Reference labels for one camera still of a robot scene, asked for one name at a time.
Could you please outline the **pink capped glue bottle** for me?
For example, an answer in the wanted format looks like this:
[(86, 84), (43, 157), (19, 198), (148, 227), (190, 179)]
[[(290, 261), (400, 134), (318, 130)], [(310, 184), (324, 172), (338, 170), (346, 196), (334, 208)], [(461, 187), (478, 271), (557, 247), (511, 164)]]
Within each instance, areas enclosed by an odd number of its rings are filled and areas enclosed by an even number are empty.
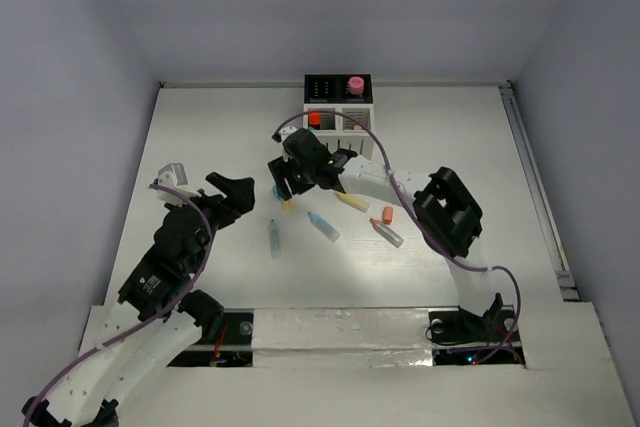
[(351, 76), (347, 82), (347, 89), (350, 95), (363, 96), (366, 82), (363, 77)]

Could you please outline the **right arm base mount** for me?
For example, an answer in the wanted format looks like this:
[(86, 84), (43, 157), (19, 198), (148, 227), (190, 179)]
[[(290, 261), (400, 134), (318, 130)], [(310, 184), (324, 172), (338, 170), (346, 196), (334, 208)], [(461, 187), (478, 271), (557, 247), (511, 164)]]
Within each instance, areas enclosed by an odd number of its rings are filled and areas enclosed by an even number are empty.
[(431, 342), (434, 364), (525, 366), (515, 314), (499, 294), (482, 317), (459, 307), (431, 311), (425, 337)]

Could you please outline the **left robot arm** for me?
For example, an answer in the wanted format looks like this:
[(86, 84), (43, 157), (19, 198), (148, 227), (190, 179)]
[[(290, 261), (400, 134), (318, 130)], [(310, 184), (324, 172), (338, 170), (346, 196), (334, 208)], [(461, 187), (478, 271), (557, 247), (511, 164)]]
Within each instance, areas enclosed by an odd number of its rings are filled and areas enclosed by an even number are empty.
[(215, 339), (224, 308), (196, 289), (216, 233), (251, 212), (255, 181), (207, 175), (218, 194), (164, 170), (150, 184), (167, 210), (118, 291), (93, 347), (24, 405), (26, 426), (115, 426), (125, 399), (188, 346)]

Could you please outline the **black orange capped highlighter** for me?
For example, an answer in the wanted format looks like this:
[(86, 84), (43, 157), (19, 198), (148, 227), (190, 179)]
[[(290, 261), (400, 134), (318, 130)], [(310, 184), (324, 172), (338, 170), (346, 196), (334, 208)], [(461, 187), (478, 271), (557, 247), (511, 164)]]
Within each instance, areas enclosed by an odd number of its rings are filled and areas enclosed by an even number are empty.
[(307, 116), (308, 128), (319, 130), (322, 127), (322, 114), (320, 112), (310, 112)]

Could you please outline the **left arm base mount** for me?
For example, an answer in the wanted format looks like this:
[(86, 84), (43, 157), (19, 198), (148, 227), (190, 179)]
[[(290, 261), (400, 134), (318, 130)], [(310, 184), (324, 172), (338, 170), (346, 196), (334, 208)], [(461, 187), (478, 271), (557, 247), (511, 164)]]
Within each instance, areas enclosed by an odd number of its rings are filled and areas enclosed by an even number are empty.
[(251, 367), (253, 310), (226, 310), (201, 290), (187, 294), (180, 310), (194, 314), (201, 338), (180, 353), (172, 367)]

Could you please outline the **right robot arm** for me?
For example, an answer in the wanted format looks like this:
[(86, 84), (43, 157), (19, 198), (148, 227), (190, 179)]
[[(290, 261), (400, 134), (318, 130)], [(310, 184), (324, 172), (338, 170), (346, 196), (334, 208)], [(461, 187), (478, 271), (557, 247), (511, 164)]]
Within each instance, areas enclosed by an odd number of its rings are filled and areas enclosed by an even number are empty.
[(319, 187), (406, 208), (427, 245), (449, 266), (462, 331), (482, 339), (496, 328), (502, 301), (482, 253), (483, 212), (455, 171), (396, 170), (352, 150), (331, 152), (303, 128), (284, 128), (273, 139), (281, 145), (282, 155), (268, 167), (284, 199)]

